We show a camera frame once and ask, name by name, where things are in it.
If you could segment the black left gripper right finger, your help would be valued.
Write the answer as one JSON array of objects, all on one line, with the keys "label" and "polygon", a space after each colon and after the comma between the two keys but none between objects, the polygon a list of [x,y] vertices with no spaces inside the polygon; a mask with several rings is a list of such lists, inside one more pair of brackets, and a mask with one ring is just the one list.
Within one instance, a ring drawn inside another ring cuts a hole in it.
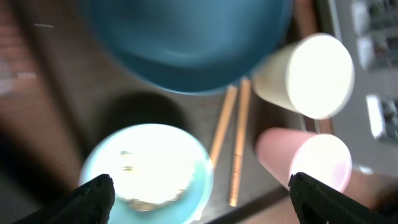
[{"label": "black left gripper right finger", "polygon": [[291,175],[288,186],[300,223],[397,223],[396,195],[377,210],[371,210],[303,172]]}]

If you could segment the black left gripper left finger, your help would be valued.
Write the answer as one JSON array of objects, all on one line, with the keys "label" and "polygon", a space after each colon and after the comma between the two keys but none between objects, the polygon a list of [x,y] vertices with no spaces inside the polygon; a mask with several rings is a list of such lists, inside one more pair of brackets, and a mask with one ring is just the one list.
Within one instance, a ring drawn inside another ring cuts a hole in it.
[{"label": "black left gripper left finger", "polygon": [[107,224],[115,201],[112,178],[101,174],[79,186],[68,197],[12,224]]}]

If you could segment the pink cup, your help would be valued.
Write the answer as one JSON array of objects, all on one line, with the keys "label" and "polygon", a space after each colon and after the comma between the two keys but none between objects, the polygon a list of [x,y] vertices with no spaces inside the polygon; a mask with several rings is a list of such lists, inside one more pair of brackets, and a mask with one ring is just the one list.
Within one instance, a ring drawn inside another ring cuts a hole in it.
[{"label": "pink cup", "polygon": [[350,151],[331,134],[270,128],[260,135],[255,151],[261,165],[285,188],[298,172],[339,192],[344,192],[351,178]]}]

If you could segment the light blue bowl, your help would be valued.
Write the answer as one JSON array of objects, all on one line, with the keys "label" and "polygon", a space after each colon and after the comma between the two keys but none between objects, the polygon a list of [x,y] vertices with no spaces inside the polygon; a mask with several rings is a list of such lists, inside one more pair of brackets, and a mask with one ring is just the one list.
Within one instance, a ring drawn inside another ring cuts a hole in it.
[{"label": "light blue bowl", "polygon": [[116,193],[110,223],[192,223],[213,188],[213,164],[190,133],[138,124],[103,139],[85,160],[79,184],[108,174]]}]

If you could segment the white cup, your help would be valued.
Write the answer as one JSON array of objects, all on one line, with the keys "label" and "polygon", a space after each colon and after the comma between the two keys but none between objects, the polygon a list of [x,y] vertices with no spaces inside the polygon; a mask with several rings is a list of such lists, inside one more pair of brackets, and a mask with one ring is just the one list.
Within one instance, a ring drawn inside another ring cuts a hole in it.
[{"label": "white cup", "polygon": [[329,119],[347,104],[354,64],[346,47],[316,33],[270,55],[255,72],[252,87],[270,103],[312,119]]}]

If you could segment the dark blue plate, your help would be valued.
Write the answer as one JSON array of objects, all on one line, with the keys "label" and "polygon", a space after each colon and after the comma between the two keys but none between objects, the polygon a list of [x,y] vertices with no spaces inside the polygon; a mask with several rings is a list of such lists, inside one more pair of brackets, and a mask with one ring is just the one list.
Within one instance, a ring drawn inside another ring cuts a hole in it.
[{"label": "dark blue plate", "polygon": [[250,75],[289,27],[292,0],[79,0],[104,49],[168,91],[209,94]]}]

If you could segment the leftover rice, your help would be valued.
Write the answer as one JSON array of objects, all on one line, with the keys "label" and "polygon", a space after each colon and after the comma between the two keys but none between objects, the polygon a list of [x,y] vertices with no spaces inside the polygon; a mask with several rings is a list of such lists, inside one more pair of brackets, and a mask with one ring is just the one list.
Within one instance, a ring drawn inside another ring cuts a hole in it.
[{"label": "leftover rice", "polygon": [[113,178],[118,198],[146,212],[182,196],[192,182],[198,151],[201,145],[186,131],[142,124],[108,137],[93,169]]}]

